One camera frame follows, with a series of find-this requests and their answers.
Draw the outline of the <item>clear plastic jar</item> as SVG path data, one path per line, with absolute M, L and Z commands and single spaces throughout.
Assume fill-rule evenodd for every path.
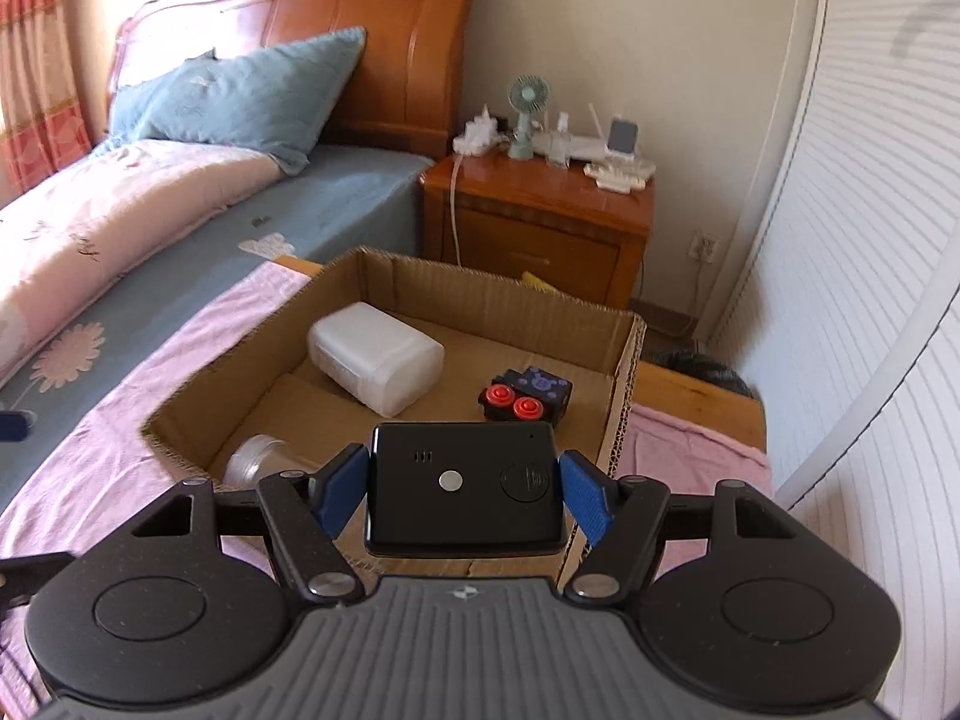
M 257 434 L 245 440 L 228 458 L 223 470 L 223 486 L 229 491 L 254 489 L 262 478 L 278 473 L 310 475 L 317 466 L 303 457 L 285 440 Z

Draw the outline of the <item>black device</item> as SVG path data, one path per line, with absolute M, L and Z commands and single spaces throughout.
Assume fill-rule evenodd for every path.
M 364 546 L 392 557 L 553 554 L 562 477 L 544 422 L 383 422 L 371 436 Z

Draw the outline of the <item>black toy train car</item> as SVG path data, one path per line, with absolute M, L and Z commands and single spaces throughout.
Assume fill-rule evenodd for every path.
M 478 395 L 488 421 L 548 422 L 556 426 L 565 416 L 573 383 L 540 367 L 508 369 L 491 379 Z

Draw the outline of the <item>white translucent plastic container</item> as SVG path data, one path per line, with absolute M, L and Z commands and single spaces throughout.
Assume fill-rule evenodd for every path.
M 374 305 L 353 302 L 311 325 L 308 355 L 359 403 L 393 418 L 439 382 L 446 351 Z

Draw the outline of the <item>brown cardboard box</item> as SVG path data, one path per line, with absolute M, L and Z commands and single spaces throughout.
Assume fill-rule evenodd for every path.
M 556 447 L 610 470 L 643 337 L 643 321 L 626 310 L 359 249 L 192 374 L 142 436 L 169 470 L 190 476 L 220 479 L 254 436 L 320 468 L 386 419 L 478 421 L 491 379 L 537 367 L 573 385 Z

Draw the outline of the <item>yellow plastic object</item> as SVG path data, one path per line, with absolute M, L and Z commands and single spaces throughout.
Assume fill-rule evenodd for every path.
M 542 278 L 536 277 L 534 273 L 530 271 L 524 271 L 521 275 L 521 281 L 527 286 L 532 286 L 532 288 L 540 289 L 540 291 L 548 291 L 549 293 L 562 294 L 562 290 L 553 286 L 553 284 L 548 281 L 542 280 Z

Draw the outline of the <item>orange patterned curtain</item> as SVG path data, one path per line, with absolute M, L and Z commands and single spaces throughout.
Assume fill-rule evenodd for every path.
M 2 0 L 2 167 L 20 197 L 91 149 L 67 0 Z

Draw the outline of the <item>white louvered closet door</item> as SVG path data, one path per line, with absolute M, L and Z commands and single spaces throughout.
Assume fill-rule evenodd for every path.
M 880 700 L 958 707 L 958 0 L 817 0 L 789 145 L 709 344 L 782 507 L 895 601 Z

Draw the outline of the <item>blue bed sheet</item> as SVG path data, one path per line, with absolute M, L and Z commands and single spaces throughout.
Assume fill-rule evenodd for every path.
M 320 146 L 286 177 L 153 255 L 90 305 L 5 387 L 2 405 L 34 416 L 31 434 L 2 447 L 2 502 L 82 417 L 209 302 L 278 257 L 325 263 L 355 247 L 420 250 L 418 154 Z

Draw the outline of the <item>clear spray bottle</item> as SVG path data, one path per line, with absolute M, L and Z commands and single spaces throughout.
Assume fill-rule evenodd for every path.
M 569 132 L 569 114 L 562 110 L 556 119 L 556 127 L 548 138 L 547 163 L 560 169 L 568 169 L 571 161 L 571 132 Z

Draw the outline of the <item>white power strip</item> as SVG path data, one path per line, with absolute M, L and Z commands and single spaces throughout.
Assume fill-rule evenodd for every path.
M 467 158 L 478 158 L 501 143 L 501 133 L 498 128 L 498 119 L 491 114 L 488 107 L 483 107 L 480 114 L 475 115 L 466 123 L 464 132 L 454 138 L 452 148 L 454 153 Z

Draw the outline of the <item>blue pillow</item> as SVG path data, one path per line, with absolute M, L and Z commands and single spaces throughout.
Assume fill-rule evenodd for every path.
M 124 86 L 96 151 L 140 140 L 252 149 L 296 176 L 306 169 L 366 47 L 361 26 L 254 50 L 236 59 L 201 55 L 164 75 Z

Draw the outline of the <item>small green desk fan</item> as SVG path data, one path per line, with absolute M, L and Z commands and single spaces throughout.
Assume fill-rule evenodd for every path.
M 517 76 L 508 91 L 508 103 L 517 114 L 508 156 L 514 161 L 534 158 L 534 115 L 544 112 L 550 98 L 550 86 L 537 75 Z

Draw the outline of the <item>wooden headboard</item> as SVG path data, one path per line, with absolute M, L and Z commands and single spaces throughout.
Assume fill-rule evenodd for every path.
M 106 94 L 185 60 L 311 43 L 356 59 L 320 138 L 433 160 L 457 128 L 473 0 L 151 0 L 117 31 Z

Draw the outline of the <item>wall power socket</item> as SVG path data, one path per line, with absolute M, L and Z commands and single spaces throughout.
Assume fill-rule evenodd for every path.
M 690 247 L 688 247 L 688 257 L 698 263 L 709 265 L 715 261 L 716 250 L 718 250 L 719 239 L 709 236 L 706 232 L 697 231 L 692 236 Z

